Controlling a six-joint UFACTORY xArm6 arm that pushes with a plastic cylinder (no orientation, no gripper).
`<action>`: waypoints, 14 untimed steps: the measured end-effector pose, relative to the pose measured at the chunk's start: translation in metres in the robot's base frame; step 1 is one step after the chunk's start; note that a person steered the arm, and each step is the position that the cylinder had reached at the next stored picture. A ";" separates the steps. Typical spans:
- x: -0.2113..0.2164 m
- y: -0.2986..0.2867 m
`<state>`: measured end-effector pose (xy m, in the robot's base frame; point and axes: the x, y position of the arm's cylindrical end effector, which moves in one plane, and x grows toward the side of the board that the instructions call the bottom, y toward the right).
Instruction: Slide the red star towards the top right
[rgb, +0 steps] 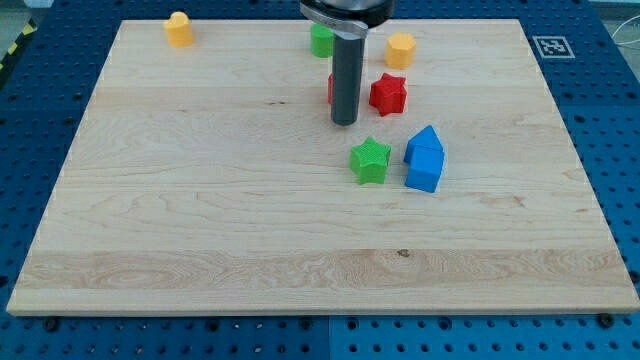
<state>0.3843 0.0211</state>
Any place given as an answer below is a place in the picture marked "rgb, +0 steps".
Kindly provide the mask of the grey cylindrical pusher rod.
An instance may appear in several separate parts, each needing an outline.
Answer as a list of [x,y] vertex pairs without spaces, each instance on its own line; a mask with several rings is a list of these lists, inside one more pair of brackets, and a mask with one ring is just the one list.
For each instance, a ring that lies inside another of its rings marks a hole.
[[358,118],[365,40],[355,34],[334,33],[331,119],[349,126]]

